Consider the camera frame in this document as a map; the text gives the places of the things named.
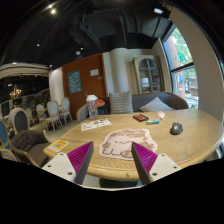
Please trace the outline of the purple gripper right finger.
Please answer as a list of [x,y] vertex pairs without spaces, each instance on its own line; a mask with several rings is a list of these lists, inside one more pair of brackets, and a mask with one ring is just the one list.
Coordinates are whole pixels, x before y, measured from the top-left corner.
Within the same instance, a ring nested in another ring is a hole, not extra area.
[[132,143],[131,152],[143,185],[180,170],[180,167],[168,155],[156,154],[135,142]]

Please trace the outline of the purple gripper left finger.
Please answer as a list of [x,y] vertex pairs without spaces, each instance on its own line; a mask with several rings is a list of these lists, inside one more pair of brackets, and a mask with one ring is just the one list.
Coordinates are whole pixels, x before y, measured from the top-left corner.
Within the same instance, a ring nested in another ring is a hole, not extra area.
[[42,169],[75,184],[82,184],[93,151],[93,142],[88,142],[69,153],[59,152]]

